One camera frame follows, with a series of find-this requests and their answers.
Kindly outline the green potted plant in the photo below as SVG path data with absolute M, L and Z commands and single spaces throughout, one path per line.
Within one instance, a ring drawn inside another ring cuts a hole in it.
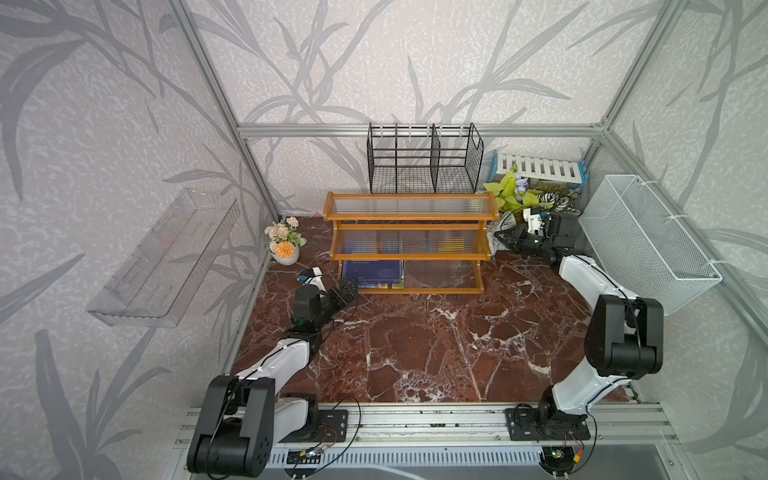
M 511 213 L 518 221 L 523 221 L 523 211 L 541 206 L 540 192 L 532 190 L 528 178 L 517 167 L 507 172 L 500 181 L 483 184 L 484 191 L 491 193 L 501 213 Z

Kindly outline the spotted leaf plant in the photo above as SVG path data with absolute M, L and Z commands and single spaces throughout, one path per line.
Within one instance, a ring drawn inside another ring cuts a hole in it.
M 566 185 L 544 184 L 538 188 L 538 207 L 542 211 L 565 213 L 580 216 L 582 210 L 577 207 L 582 189 Z

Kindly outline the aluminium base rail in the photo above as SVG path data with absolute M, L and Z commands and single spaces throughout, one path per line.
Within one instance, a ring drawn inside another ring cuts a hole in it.
M 506 446 L 513 403 L 360 403 L 339 406 L 347 417 L 326 420 L 319 432 L 342 447 Z M 677 444 L 679 437 L 659 404 L 599 403 L 586 426 L 599 445 Z

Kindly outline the clear acrylic wall shelf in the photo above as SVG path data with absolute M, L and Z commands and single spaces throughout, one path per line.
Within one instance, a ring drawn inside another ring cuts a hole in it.
M 87 313 L 112 327 L 177 327 L 240 215 L 230 195 L 182 190 Z

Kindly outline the white and blue slatted crate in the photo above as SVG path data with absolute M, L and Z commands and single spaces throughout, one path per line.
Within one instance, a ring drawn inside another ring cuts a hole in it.
M 541 189 L 544 184 L 582 188 L 589 179 L 583 161 L 574 162 L 493 152 L 487 183 L 501 185 L 499 194 L 507 192 L 521 199 L 530 189 Z

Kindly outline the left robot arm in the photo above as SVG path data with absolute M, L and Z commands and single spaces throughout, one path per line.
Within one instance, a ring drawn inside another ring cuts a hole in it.
M 208 385 L 187 451 L 186 467 L 210 479 L 259 476 L 273 446 L 291 436 L 310 439 L 319 428 L 311 395 L 278 394 L 307 367 L 323 344 L 323 330 L 359 296 L 358 279 L 306 274 L 296 290 L 291 324 L 262 359 Z

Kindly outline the orange wooden bookshelf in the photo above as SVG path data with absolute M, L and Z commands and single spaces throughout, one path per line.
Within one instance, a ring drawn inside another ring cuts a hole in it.
M 330 258 L 402 260 L 404 289 L 363 294 L 482 294 L 491 259 L 487 226 L 500 218 L 485 194 L 327 194 L 323 218 L 333 226 Z

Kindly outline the flower pot with orange flowers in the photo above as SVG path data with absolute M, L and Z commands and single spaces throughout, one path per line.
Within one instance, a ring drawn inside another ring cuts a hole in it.
M 277 263 L 290 266 L 298 261 L 300 249 L 307 243 L 298 228 L 299 220 L 287 217 L 264 229 L 268 250 Z

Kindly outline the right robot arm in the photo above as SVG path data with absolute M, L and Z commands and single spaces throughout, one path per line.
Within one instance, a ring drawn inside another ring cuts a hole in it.
M 535 407 L 518 404 L 505 411 L 513 441 L 581 441 L 596 431 L 591 408 L 619 387 L 663 364 L 664 309 L 655 299 L 624 288 L 597 262 L 572 247 L 570 238 L 514 236 L 516 248 L 548 261 L 587 301 L 591 318 L 584 358 L 562 381 L 549 386 Z

